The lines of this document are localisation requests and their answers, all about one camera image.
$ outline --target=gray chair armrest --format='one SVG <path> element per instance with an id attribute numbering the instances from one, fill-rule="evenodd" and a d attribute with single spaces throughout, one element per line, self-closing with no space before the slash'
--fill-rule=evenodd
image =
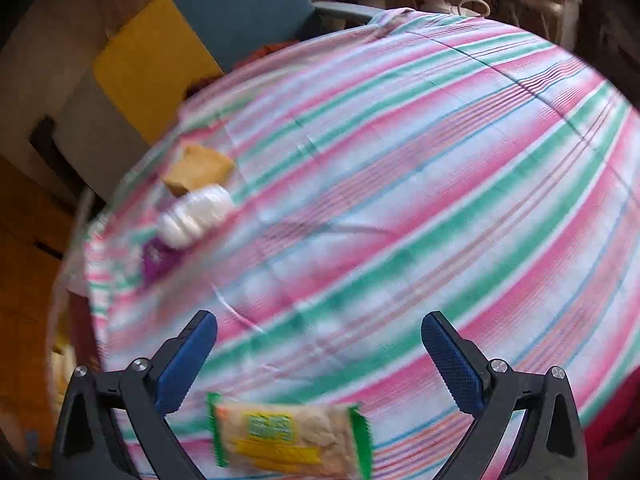
<path id="1" fill-rule="evenodd" d="M 316 12 L 321 16 L 340 18 L 348 22 L 361 23 L 365 25 L 383 9 L 367 7 L 364 5 L 344 4 L 342 2 L 314 2 Z"/>

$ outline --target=tablecloth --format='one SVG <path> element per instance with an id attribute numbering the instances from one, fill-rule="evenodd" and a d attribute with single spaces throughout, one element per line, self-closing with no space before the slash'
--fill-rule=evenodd
<path id="1" fill-rule="evenodd" d="M 584 62 L 482 18 L 390 10 L 251 63 L 185 103 L 91 227 L 105 366 L 216 315 L 218 342 L 167 417 L 212 479 L 277 475 L 214 464 L 206 391 L 359 402 L 374 478 L 433 477 L 470 417 L 420 342 L 431 310 L 489 358 L 564 367 L 587 423 L 638 363 L 639 134 Z M 144 286 L 142 245 L 172 202 L 159 177 L 186 142 L 237 162 L 237 211 Z"/>

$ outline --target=blue rubber pad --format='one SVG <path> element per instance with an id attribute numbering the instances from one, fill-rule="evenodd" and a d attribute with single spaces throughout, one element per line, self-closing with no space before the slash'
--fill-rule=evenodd
<path id="1" fill-rule="evenodd" d="M 478 416 L 484 410 L 482 381 L 432 315 L 422 320 L 422 342 L 460 411 Z"/>
<path id="2" fill-rule="evenodd" d="M 216 317 L 207 312 L 158 378 L 154 407 L 162 416 L 178 411 L 217 335 Z"/>

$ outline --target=screw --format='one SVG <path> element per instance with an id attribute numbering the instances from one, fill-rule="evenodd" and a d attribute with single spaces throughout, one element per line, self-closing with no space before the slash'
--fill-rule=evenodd
<path id="1" fill-rule="evenodd" d="M 87 372 L 88 372 L 87 367 L 84 366 L 84 365 L 80 365 L 80 366 L 76 367 L 76 369 L 74 370 L 74 375 L 76 377 L 84 377 Z"/>
<path id="2" fill-rule="evenodd" d="M 562 370 L 562 368 L 559 366 L 551 367 L 551 375 L 553 375 L 553 377 L 555 377 L 556 379 L 564 379 L 566 377 L 564 370 Z"/>
<path id="3" fill-rule="evenodd" d="M 145 359 L 143 357 L 136 359 L 133 361 L 131 367 L 137 372 L 143 372 L 149 367 L 149 359 Z"/>
<path id="4" fill-rule="evenodd" d="M 494 359 L 491 361 L 491 368 L 494 372 L 498 372 L 499 374 L 503 374 L 508 370 L 507 363 L 505 363 L 502 359 Z"/>

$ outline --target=wooden floor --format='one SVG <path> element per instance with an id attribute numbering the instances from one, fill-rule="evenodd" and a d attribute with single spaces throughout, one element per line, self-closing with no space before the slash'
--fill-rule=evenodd
<path id="1" fill-rule="evenodd" d="M 71 225 L 67 210 L 0 157 L 0 409 L 38 432 L 45 466 L 54 431 L 47 313 L 60 264 L 49 253 L 65 251 Z"/>

